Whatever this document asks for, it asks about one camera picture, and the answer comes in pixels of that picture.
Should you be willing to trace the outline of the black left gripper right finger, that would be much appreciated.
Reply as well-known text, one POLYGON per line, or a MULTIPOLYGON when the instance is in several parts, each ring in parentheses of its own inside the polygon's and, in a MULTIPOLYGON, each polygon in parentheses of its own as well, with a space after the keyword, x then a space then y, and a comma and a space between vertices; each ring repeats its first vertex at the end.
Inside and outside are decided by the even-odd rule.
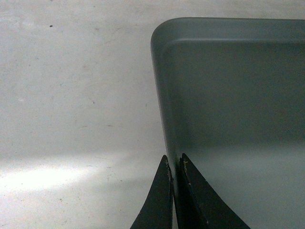
POLYGON ((183 153, 177 173, 178 226, 181 229, 248 229, 183 153))

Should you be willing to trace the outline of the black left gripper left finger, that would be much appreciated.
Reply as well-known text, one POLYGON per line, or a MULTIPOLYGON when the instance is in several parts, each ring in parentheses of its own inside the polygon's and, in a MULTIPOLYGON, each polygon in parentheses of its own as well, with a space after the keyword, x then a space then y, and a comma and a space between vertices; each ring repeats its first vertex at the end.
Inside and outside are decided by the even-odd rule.
POLYGON ((163 155, 147 198, 132 229, 171 229, 173 227, 173 179, 168 158, 163 155))

